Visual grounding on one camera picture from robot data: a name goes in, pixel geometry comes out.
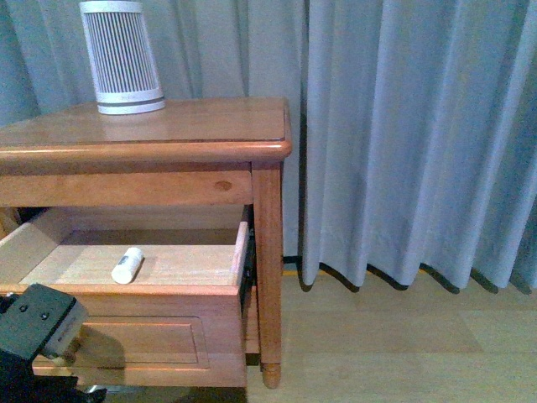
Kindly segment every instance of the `wooden leg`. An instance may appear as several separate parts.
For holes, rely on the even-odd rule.
[[[281,376],[281,163],[253,164],[252,182],[261,370],[265,385],[274,389]]]

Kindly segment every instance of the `vertical slats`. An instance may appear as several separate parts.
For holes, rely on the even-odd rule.
[[[141,13],[86,13],[99,92],[140,92],[159,81]]]

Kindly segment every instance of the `white cylindrical object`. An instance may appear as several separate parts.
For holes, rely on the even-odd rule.
[[[92,1],[80,7],[99,112],[123,115],[164,107],[142,4]]]
[[[127,252],[117,262],[112,270],[112,278],[119,284],[128,284],[133,281],[134,276],[142,263],[143,252],[139,248],[129,248]]]

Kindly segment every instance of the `curtain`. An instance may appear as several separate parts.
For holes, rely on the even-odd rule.
[[[306,284],[537,285],[536,43],[536,1],[311,2]]]
[[[95,100],[80,0],[0,0],[0,125]],[[143,0],[167,98],[286,97],[284,251],[297,255],[303,0]]]
[[[142,3],[167,98],[289,99],[306,284],[322,262],[537,286],[535,0]],[[0,38],[0,124],[94,100],[78,0],[0,0]]]

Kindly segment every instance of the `nightstand top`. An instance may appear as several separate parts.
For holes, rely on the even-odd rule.
[[[86,103],[0,128],[0,166],[282,160],[290,151],[283,98],[166,100],[164,109],[122,116]]]

